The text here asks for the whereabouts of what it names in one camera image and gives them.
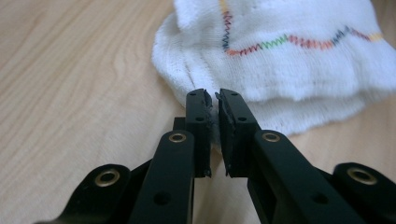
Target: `green thread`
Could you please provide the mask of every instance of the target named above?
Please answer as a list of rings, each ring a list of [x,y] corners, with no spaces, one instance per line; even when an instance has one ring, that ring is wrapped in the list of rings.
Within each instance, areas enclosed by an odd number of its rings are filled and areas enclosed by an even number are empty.
[[[287,35],[283,35],[275,40],[272,41],[263,41],[260,43],[260,49],[266,48],[273,48],[276,47],[278,45],[282,45],[284,43],[288,42],[288,36]]]

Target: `screw hole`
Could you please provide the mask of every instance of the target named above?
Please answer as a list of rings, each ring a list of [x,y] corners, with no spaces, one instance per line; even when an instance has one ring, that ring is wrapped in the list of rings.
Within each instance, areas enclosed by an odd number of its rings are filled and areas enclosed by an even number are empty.
[[[187,136],[182,133],[174,133],[169,136],[169,140],[174,143],[184,142],[187,139]]]
[[[354,180],[365,184],[365,185],[374,185],[376,184],[377,180],[375,176],[371,175],[370,173],[366,172],[357,167],[351,167],[347,169],[346,173]]]
[[[264,133],[262,135],[262,139],[264,139],[267,142],[278,142],[280,140],[280,137],[279,135],[274,133]]]
[[[105,170],[95,178],[98,187],[108,187],[115,184],[120,179],[120,173],[116,169]]]
[[[171,201],[171,194],[166,191],[160,191],[154,195],[154,202],[158,205],[166,205]]]

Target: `light wooden surface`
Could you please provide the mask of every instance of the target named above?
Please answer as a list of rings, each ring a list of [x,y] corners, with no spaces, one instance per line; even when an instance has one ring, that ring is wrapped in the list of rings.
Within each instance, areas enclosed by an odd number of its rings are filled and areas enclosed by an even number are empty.
[[[396,3],[376,0],[396,47]],[[172,1],[0,0],[0,223],[53,219],[97,166],[150,159],[184,108],[150,62]],[[291,137],[318,168],[356,161],[396,181],[396,97]],[[195,223],[258,223],[245,179],[198,179]]]

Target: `white cloth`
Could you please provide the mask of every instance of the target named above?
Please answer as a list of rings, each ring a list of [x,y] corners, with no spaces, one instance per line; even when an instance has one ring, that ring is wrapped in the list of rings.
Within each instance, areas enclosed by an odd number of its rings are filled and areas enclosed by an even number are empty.
[[[263,129],[291,134],[396,90],[396,51],[369,0],[175,0],[175,9],[152,61],[182,104],[195,89],[237,91]]]

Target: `zigzag stitching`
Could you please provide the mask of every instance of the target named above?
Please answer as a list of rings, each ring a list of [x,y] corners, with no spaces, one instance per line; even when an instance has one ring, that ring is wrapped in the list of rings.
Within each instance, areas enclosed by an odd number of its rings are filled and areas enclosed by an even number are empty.
[[[375,34],[371,34],[371,35],[365,35],[353,28],[350,27],[345,27],[344,31],[341,30],[337,30],[335,37],[333,37],[332,39],[328,40],[328,41],[318,41],[315,39],[304,39],[302,37],[296,36],[296,35],[283,35],[279,38],[276,38],[274,40],[271,41],[262,41],[261,43],[252,45],[248,48],[245,49],[230,49],[230,30],[231,30],[231,19],[233,18],[233,16],[231,15],[230,11],[228,10],[228,6],[225,3],[225,0],[219,0],[219,4],[221,6],[221,11],[223,14],[223,19],[224,19],[224,26],[225,26],[225,30],[224,30],[224,35],[222,38],[222,42],[223,42],[223,49],[224,52],[226,52],[227,54],[233,56],[233,55],[237,55],[239,54],[240,56],[243,55],[248,55],[249,53],[252,52],[256,52],[259,49],[272,49],[273,47],[278,47],[286,42],[290,42],[293,43],[296,46],[300,46],[302,48],[308,48],[308,49],[321,49],[321,50],[325,50],[325,49],[331,49],[334,46],[338,45],[340,40],[343,39],[347,34],[352,34],[354,36],[360,37],[364,40],[373,42],[373,41],[377,41],[383,38],[381,33],[375,33]]]

